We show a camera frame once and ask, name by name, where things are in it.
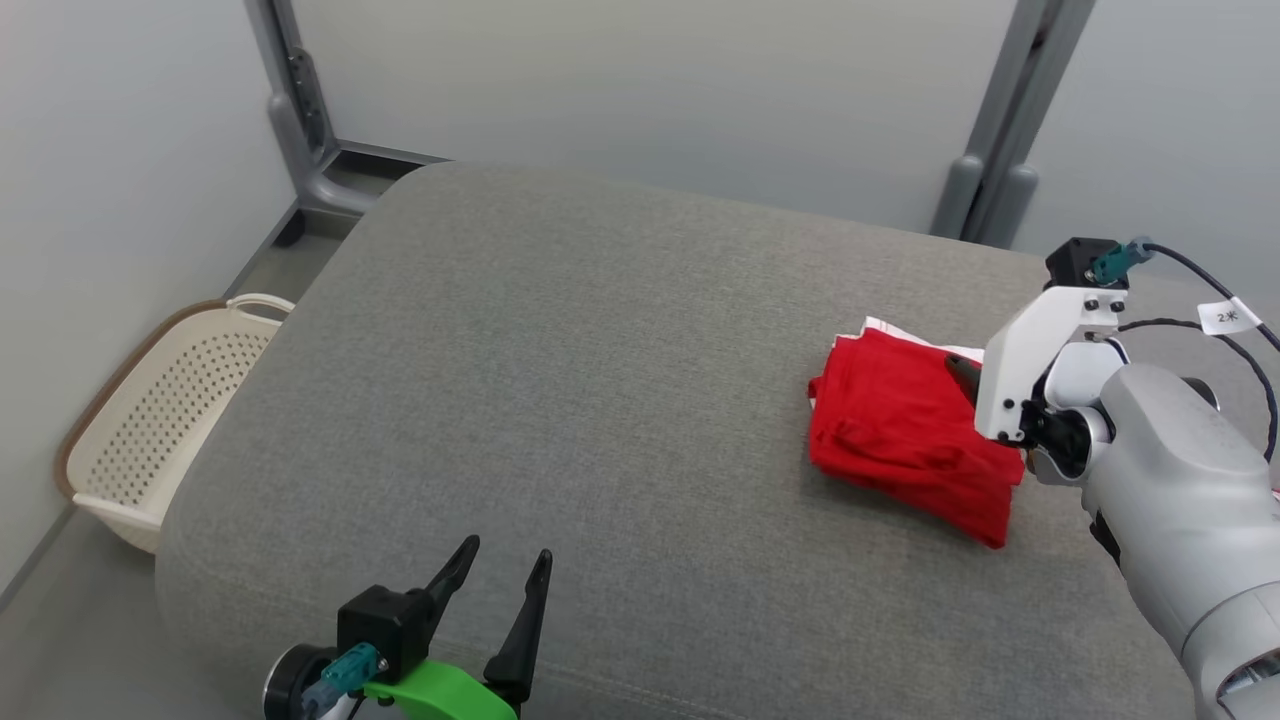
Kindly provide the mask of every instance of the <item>folded clothes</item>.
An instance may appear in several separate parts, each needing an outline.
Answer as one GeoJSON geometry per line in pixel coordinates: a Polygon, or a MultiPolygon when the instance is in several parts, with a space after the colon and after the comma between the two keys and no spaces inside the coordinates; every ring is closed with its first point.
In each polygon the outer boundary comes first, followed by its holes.
{"type": "Polygon", "coordinates": [[[948,351],[914,340],[872,327],[836,338],[809,382],[809,459],[1004,547],[1021,455],[978,434],[973,405],[943,364],[948,351]]]}
{"type": "Polygon", "coordinates": [[[969,360],[973,360],[974,363],[977,363],[979,365],[982,364],[982,357],[983,357],[983,352],[984,351],[980,347],[964,347],[964,346],[960,346],[960,345],[933,345],[932,342],[929,342],[929,341],[927,341],[924,338],[920,338],[920,337],[915,337],[914,334],[904,331],[902,328],[900,328],[900,327],[897,327],[897,325],[895,325],[892,323],[887,323],[884,320],[881,320],[879,318],[872,318],[870,315],[867,315],[865,318],[863,318],[863,328],[860,331],[858,331],[858,334],[840,334],[840,336],[836,336],[836,337],[847,337],[847,338],[858,340],[858,338],[863,337],[863,333],[865,333],[867,331],[879,331],[879,332],[882,332],[884,334],[893,336],[893,337],[896,337],[899,340],[909,340],[909,341],[911,341],[911,342],[914,342],[916,345],[923,345],[925,347],[937,347],[940,350],[946,350],[947,352],[950,352],[952,355],[959,355],[961,357],[968,357],[969,360]]]}

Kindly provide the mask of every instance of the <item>gray cushion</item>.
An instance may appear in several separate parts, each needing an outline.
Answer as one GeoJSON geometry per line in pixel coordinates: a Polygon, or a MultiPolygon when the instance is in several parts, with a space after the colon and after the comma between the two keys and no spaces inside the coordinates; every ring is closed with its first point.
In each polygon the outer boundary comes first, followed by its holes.
{"type": "MultiPolygon", "coordinates": [[[[479,673],[552,548],[530,720],[1189,717],[1078,493],[1024,483],[996,552],[806,460],[833,334],[872,314],[983,345],[1043,279],[1038,258],[842,220],[419,170],[200,452],[165,519],[166,624],[250,711],[346,600],[420,585],[479,533],[433,653],[479,673]]],[[[1142,281],[1129,315],[1197,297],[1142,281]]],[[[1138,359],[1179,348],[1261,437],[1243,364],[1143,332],[1138,359]]]]}

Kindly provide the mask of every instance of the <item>black cable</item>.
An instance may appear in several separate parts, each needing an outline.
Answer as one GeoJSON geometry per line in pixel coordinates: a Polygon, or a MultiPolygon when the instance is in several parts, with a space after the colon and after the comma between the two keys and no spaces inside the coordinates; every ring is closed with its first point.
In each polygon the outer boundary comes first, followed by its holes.
{"type": "Polygon", "coordinates": [[[1115,340],[1115,338],[1112,338],[1112,337],[1108,337],[1108,338],[1105,338],[1105,340],[1103,340],[1103,342],[1106,342],[1107,345],[1110,345],[1111,347],[1114,347],[1114,348],[1115,348],[1115,351],[1116,351],[1116,355],[1119,355],[1119,356],[1120,356],[1120,360],[1121,360],[1121,361],[1123,361],[1123,363],[1124,363],[1125,365],[1128,365],[1128,364],[1129,364],[1129,352],[1128,352],[1128,351],[1126,351],[1126,350],[1124,348],[1124,346],[1123,346],[1123,345],[1120,345],[1120,341],[1117,341],[1117,340],[1115,340]]]}
{"type": "MultiPolygon", "coordinates": [[[[1116,328],[1116,332],[1121,332],[1123,333],[1125,331],[1133,331],[1133,329],[1137,329],[1137,328],[1147,328],[1147,327],[1153,327],[1153,325],[1170,325],[1170,327],[1175,327],[1175,328],[1192,328],[1194,331],[1203,332],[1203,328],[1201,327],[1199,323],[1193,323],[1190,320],[1175,320],[1172,318],[1152,318],[1149,320],[1135,320],[1133,323],[1126,323],[1124,325],[1120,325],[1119,328],[1116,328]]],[[[1276,393],[1271,388],[1271,380],[1267,379],[1267,374],[1266,374],[1266,372],[1262,370],[1262,365],[1258,365],[1258,361],[1254,360],[1253,356],[1249,355],[1249,351],[1245,350],[1243,346],[1240,346],[1240,343],[1238,343],[1234,340],[1226,337],[1225,334],[1207,336],[1207,337],[1215,337],[1215,338],[1225,342],[1226,346],[1230,347],[1231,350],[1234,350],[1236,355],[1239,355],[1240,357],[1244,357],[1244,361],[1248,363],[1249,368],[1253,369],[1253,374],[1258,377],[1258,382],[1262,383],[1262,389],[1266,392],[1266,396],[1267,396],[1267,413],[1271,415],[1271,421],[1267,425],[1267,448],[1266,448],[1266,451],[1262,452],[1262,456],[1266,457],[1267,462],[1271,462],[1271,455],[1275,454],[1275,450],[1276,450],[1276,416],[1280,415],[1280,411],[1276,410],[1276,393]]]]}
{"type": "MultiPolygon", "coordinates": [[[[1183,255],[1181,252],[1172,250],[1170,247],[1165,247],[1164,245],[1156,242],[1143,242],[1142,246],[1152,252],[1160,252],[1161,255],[1169,258],[1170,260],[1176,260],[1178,263],[1181,263],[1183,266],[1199,275],[1202,281],[1207,282],[1210,287],[1216,290],[1219,295],[1221,295],[1222,297],[1228,300],[1235,297],[1235,293],[1228,290],[1226,286],[1219,282],[1217,278],[1211,275],[1208,270],[1201,268],[1194,260],[1183,255]]],[[[1275,347],[1277,351],[1280,351],[1280,338],[1276,337],[1276,333],[1271,332],[1271,328],[1260,323],[1258,332],[1262,333],[1262,337],[1267,338],[1267,342],[1271,343],[1271,347],[1275,347]]]]}
{"type": "Polygon", "coordinates": [[[347,720],[351,720],[352,717],[356,716],[356,711],[360,710],[360,706],[364,705],[364,702],[365,702],[365,696],[360,696],[356,698],[356,705],[351,706],[351,712],[347,714],[347,720]]]}

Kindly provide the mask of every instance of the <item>white wall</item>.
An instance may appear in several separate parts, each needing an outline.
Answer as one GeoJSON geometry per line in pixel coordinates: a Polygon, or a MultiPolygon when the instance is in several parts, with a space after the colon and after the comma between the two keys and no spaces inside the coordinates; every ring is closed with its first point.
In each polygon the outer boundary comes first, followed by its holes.
{"type": "Polygon", "coordinates": [[[294,0],[342,140],[927,231],[1015,0],[294,0]]]}
{"type": "Polygon", "coordinates": [[[1149,234],[1236,292],[1274,293],[1277,31],[1274,0],[1101,0],[1032,147],[1041,184],[1014,249],[1149,234]]]}
{"type": "Polygon", "coordinates": [[[289,209],[268,95],[241,0],[0,3],[0,589],[79,411],[289,209]]]}

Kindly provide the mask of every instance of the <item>white plastic basket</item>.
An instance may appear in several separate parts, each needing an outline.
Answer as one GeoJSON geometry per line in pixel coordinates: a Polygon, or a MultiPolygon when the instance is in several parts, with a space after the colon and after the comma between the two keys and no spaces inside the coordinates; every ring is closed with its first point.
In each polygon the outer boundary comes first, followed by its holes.
{"type": "Polygon", "coordinates": [[[142,342],[63,441],[59,489],[147,552],[178,483],[280,322],[242,307],[284,313],[293,304],[250,293],[186,307],[142,342]]]}

